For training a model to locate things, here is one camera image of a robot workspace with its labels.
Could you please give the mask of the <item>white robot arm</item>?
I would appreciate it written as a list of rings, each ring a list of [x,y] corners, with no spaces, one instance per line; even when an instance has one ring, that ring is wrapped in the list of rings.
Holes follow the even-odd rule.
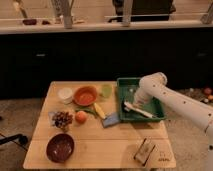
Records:
[[[202,129],[209,137],[205,171],[213,171],[213,107],[167,88],[167,82],[162,72],[143,76],[139,80],[134,102],[144,105],[155,97]]]

